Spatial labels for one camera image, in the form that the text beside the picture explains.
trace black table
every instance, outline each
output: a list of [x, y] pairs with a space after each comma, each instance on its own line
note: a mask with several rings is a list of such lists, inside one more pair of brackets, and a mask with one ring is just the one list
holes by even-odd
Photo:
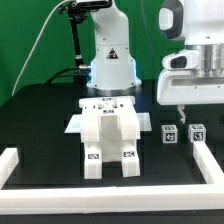
[[[183, 125], [175, 106], [156, 102], [156, 82], [145, 81], [136, 97], [136, 111], [149, 112], [152, 132], [141, 133], [138, 153], [141, 177], [123, 178], [120, 163], [103, 165], [102, 180], [84, 180], [84, 152], [79, 134], [64, 134], [78, 101], [97, 97], [85, 86], [38, 84], [21, 89], [0, 108], [0, 154], [17, 147], [20, 163], [3, 189], [76, 188], [205, 184], [192, 157], [188, 124], [202, 123], [207, 145], [224, 168], [224, 105], [187, 106]], [[176, 124], [178, 144], [163, 144], [161, 125]], [[0, 223], [222, 223], [224, 211], [173, 211], [91, 215], [0, 216]]]

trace cable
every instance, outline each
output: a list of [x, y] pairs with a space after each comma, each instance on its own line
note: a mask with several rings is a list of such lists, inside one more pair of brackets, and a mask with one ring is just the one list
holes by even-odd
[[156, 77], [158, 73], [156, 71], [155, 59], [154, 59], [154, 54], [153, 54], [153, 50], [152, 50], [152, 41], [151, 41], [150, 31], [149, 31], [146, 14], [145, 14], [144, 0], [141, 0], [141, 11], [142, 11], [142, 17], [143, 17], [143, 21], [144, 21], [145, 29], [146, 29], [147, 42], [148, 42], [149, 53], [151, 55], [153, 72]]
[[75, 76], [83, 76], [83, 77], [89, 77], [89, 74], [80, 74], [80, 73], [75, 73], [75, 74], [72, 74], [72, 75], [60, 75], [60, 76], [56, 76], [56, 77], [54, 77], [54, 78], [52, 78], [52, 80], [49, 80], [50, 82], [49, 83], [47, 83], [48, 85], [49, 84], [51, 84], [51, 82], [53, 81], [53, 80], [55, 80], [55, 79], [60, 79], [60, 78], [67, 78], [67, 77], [75, 77]]
[[19, 81], [20, 81], [20, 79], [21, 79], [21, 77], [22, 77], [22, 75], [23, 75], [23, 73], [24, 73], [24, 71], [25, 71], [25, 69], [26, 69], [26, 67], [27, 67], [27, 65], [28, 65], [28, 63], [29, 63], [29, 61], [30, 61], [30, 59], [31, 59], [31, 57], [32, 57], [32, 55], [33, 55], [33, 53], [34, 53], [34, 51], [35, 51], [37, 45], [38, 45], [38, 43], [39, 43], [39, 41], [40, 41], [40, 38], [42, 37], [42, 34], [43, 34], [43, 32], [44, 32], [44, 30], [45, 30], [45, 28], [46, 28], [46, 26], [47, 26], [49, 20], [50, 20], [51, 17], [52, 17], [52, 15], [54, 14], [54, 12], [58, 9], [58, 7], [59, 7], [60, 5], [66, 3], [66, 2], [70, 2], [70, 1], [72, 1], [72, 0], [64, 0], [64, 1], [62, 1], [61, 3], [59, 3], [58, 5], [56, 5], [55, 8], [51, 11], [51, 13], [49, 14], [49, 16], [47, 17], [47, 19], [46, 19], [46, 21], [45, 21], [45, 23], [44, 23], [44, 25], [43, 25], [43, 27], [42, 27], [42, 29], [41, 29], [41, 31], [40, 31], [38, 37], [37, 37], [37, 39], [36, 39], [36, 41], [35, 41], [35, 43], [34, 43], [34, 45], [33, 45], [33, 48], [32, 48], [32, 50], [30, 51], [30, 54], [29, 54], [29, 56], [27, 57], [27, 59], [26, 59], [24, 65], [23, 65], [23, 67], [22, 67], [22, 69], [21, 69], [21, 71], [20, 71], [20, 73], [19, 73], [19, 76], [18, 76], [18, 78], [17, 78], [17, 80], [16, 80], [16, 83], [15, 83], [15, 85], [14, 85], [14, 87], [13, 87], [12, 96], [14, 96], [14, 94], [15, 94], [17, 85], [18, 85], [18, 83], [19, 83]]
[[66, 68], [66, 69], [63, 69], [59, 72], [57, 72], [55, 75], [53, 75], [50, 79], [48, 79], [46, 81], [46, 84], [50, 84], [54, 79], [56, 79], [57, 77], [62, 77], [61, 74], [64, 74], [66, 72], [69, 72], [69, 71], [74, 71], [74, 70], [78, 70], [79, 68], [78, 67], [73, 67], [73, 68]]

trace white 3d-printed object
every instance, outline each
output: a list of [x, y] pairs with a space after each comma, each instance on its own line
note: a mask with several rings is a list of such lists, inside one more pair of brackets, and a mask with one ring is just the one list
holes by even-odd
[[2, 189], [18, 162], [16, 148], [7, 148], [0, 156], [0, 189]]
[[135, 98], [107, 97], [81, 99], [80, 130], [85, 148], [85, 179], [102, 178], [102, 162], [122, 163], [123, 177], [139, 176], [136, 141], [140, 123]]
[[[7, 161], [13, 161], [10, 166], [12, 170], [17, 164], [16, 155], [17, 151], [12, 150], [7, 156], [1, 156], [0, 160], [4, 164], [1, 170], [7, 170]], [[0, 190], [0, 214], [224, 209], [224, 175], [204, 142], [194, 143], [194, 158], [207, 184]]]
[[177, 143], [178, 130], [176, 125], [162, 125], [161, 129], [163, 143]]
[[206, 142], [206, 129], [203, 124], [190, 124], [188, 130], [188, 138], [193, 142]]

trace white cube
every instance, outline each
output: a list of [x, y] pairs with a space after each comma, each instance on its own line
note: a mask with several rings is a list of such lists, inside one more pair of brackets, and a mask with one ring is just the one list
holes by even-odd
[[177, 143], [178, 130], [176, 125], [162, 125], [163, 143]]
[[193, 142], [205, 142], [206, 141], [206, 129], [203, 124], [190, 124], [188, 137]]

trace green wall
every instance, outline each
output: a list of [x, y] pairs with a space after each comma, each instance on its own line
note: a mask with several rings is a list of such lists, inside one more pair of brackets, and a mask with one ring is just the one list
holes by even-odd
[[[164, 0], [144, 0], [150, 30], [156, 74], [148, 48], [140, 0], [116, 0], [129, 17], [131, 55], [137, 61], [141, 79], [155, 79], [162, 70], [162, 58], [180, 48], [183, 43], [166, 40], [158, 29], [158, 12]], [[0, 104], [11, 96], [13, 85], [31, 47], [50, 11], [59, 0], [5, 1], [0, 8]], [[79, 26], [82, 54], [85, 62], [95, 55], [91, 16]], [[35, 51], [18, 89], [33, 83], [44, 83], [55, 72], [74, 65], [73, 42], [66, 14], [55, 13]]]

